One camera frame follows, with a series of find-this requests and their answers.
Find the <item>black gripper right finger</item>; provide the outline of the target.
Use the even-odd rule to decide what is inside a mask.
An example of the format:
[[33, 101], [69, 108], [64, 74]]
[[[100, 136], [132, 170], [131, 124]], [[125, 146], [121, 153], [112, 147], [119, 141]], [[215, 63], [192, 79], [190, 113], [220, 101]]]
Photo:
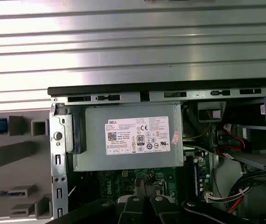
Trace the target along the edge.
[[180, 208], [172, 197], [158, 195], [151, 181], [146, 181], [146, 195], [161, 224], [184, 223]]

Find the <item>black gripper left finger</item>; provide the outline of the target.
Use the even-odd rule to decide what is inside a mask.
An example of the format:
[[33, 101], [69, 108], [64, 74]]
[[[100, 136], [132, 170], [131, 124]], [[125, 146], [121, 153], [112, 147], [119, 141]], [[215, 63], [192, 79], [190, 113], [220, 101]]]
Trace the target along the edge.
[[135, 180], [133, 195], [118, 198], [119, 224], [141, 224], [146, 202], [145, 179]]

